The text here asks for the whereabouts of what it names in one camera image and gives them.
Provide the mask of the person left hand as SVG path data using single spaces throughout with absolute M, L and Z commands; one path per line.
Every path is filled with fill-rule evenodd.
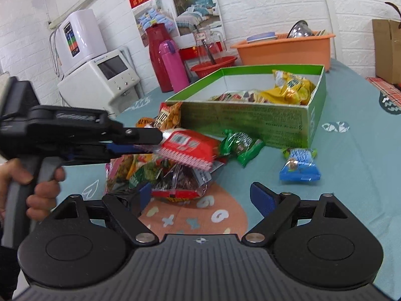
M 1 219 L 5 219 L 8 186 L 12 181 L 27 185 L 33 180 L 19 159 L 12 159 L 1 165 Z M 43 221 L 56 206 L 60 194 L 60 182 L 65 180 L 65 172 L 59 167 L 52 181 L 44 181 L 35 186 L 35 192 L 27 198 L 27 216 L 34 221 Z

